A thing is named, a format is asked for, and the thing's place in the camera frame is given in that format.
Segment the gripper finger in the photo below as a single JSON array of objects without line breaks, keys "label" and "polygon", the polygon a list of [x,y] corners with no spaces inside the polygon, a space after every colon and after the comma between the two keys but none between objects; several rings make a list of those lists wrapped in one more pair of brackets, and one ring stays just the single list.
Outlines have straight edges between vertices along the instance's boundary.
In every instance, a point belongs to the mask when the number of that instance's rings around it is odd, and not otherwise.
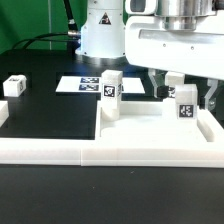
[{"label": "gripper finger", "polygon": [[165,84],[166,71],[158,69],[148,69],[148,77],[153,85],[154,97],[165,99],[168,97],[169,87]]},{"label": "gripper finger", "polygon": [[220,81],[216,79],[208,79],[207,86],[209,89],[207,93],[201,98],[200,108],[214,110],[216,107],[216,98],[220,89]]}]

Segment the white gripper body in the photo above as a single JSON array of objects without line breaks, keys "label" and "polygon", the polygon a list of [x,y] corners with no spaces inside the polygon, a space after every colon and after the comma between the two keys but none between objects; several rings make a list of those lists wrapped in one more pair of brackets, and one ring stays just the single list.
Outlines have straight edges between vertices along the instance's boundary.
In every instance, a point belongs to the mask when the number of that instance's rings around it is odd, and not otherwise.
[{"label": "white gripper body", "polygon": [[194,31],[168,31],[159,17],[132,16],[125,52],[132,65],[224,80],[224,13],[200,17]]}]

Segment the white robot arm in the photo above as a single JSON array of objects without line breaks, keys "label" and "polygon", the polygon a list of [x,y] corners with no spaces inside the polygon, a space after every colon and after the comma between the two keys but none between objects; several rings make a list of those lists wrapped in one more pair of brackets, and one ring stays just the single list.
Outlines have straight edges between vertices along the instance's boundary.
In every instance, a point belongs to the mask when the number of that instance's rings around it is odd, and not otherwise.
[{"label": "white robot arm", "polygon": [[224,81],[224,0],[87,0],[79,58],[206,77],[207,109]]}]

